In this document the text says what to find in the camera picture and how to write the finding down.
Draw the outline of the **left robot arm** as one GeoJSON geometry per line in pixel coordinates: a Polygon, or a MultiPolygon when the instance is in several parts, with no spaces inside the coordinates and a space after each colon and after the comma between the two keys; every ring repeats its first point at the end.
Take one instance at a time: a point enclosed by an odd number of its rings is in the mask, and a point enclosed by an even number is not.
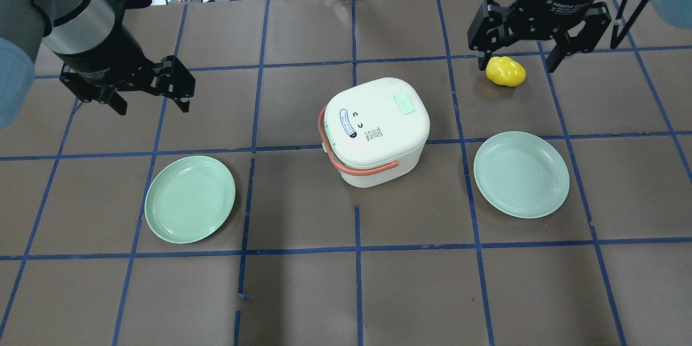
{"type": "Polygon", "coordinates": [[[176,56],[146,58],[123,25],[128,7],[128,0],[2,0],[2,127],[19,115],[41,45],[62,60],[59,79],[81,102],[125,115],[121,93],[142,91],[188,112],[195,78],[176,56]]]}

